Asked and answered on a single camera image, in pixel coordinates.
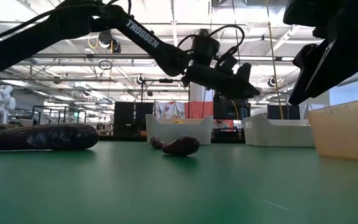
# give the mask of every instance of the green table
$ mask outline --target green table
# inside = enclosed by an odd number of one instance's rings
[[[358,223],[358,162],[243,144],[0,152],[0,223]]]

